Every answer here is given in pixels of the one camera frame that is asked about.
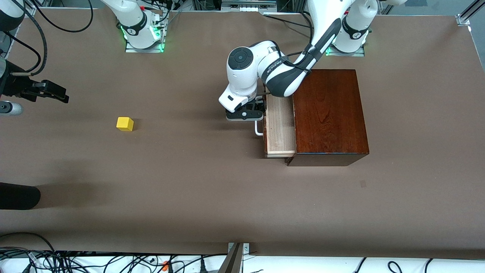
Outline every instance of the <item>yellow cube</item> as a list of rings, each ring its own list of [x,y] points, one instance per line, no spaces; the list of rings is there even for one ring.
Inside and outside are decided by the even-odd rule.
[[[119,117],[116,127],[121,131],[133,131],[133,120],[128,117]]]

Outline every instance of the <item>white floor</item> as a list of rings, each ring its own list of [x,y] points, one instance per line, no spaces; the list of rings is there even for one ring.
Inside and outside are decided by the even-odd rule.
[[[174,261],[190,262],[199,256],[178,256]],[[104,265],[112,257],[84,257],[76,258],[75,261],[83,266]],[[168,260],[168,256],[159,256],[158,264]],[[219,269],[224,261],[225,256],[215,256],[205,259],[207,271],[215,272]],[[283,257],[283,256],[245,256],[242,273],[255,273],[262,270],[262,273],[353,273],[361,261],[361,258],[345,257]],[[359,273],[391,273],[388,269],[388,263],[395,261],[399,264],[404,273],[423,273],[424,265],[427,259],[413,258],[368,258]],[[122,258],[108,266],[106,273],[120,273],[120,271],[131,262],[131,257]],[[22,272],[28,264],[27,258],[14,258],[0,261],[0,270],[2,273],[19,273]],[[181,263],[174,264],[176,272]],[[153,266],[151,270],[144,266],[137,266],[132,273],[150,273],[158,271]],[[103,273],[104,267],[88,268],[89,273]],[[428,273],[483,273],[485,272],[485,261],[483,260],[442,260],[436,259],[431,261],[428,267]],[[38,273],[50,273],[47,270],[38,270]],[[188,266],[185,273],[200,273],[200,262],[195,262]]]

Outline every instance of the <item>wooden box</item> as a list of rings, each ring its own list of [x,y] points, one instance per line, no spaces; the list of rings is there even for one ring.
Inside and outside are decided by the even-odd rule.
[[[292,102],[267,96],[268,157],[286,157],[289,166],[348,166],[369,154],[355,70],[313,70]]]

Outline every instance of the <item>black cylinder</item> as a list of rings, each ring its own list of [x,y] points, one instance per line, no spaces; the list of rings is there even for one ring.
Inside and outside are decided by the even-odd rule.
[[[39,203],[36,187],[0,182],[0,209],[31,209]]]

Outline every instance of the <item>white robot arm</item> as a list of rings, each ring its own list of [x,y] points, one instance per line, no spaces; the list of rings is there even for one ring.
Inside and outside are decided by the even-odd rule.
[[[406,1],[387,2],[396,5]],[[351,6],[348,16],[344,17]],[[369,33],[369,25],[377,13],[377,2],[309,0],[307,8],[313,20],[314,36],[294,63],[288,60],[273,41],[239,47],[230,53],[226,65],[229,85],[219,97],[219,102],[229,112],[234,113],[256,97],[258,78],[261,78],[273,96],[292,95],[332,41],[343,52],[356,51]]]
[[[0,0],[0,30],[10,31],[22,22],[25,14],[13,2],[24,5],[23,0]],[[148,48],[161,38],[160,15],[142,10],[136,0],[101,0],[120,21],[126,40],[138,49]]]
[[[125,39],[134,48],[145,49],[160,40],[160,15],[149,10],[142,10],[136,0],[101,1],[116,15]]]

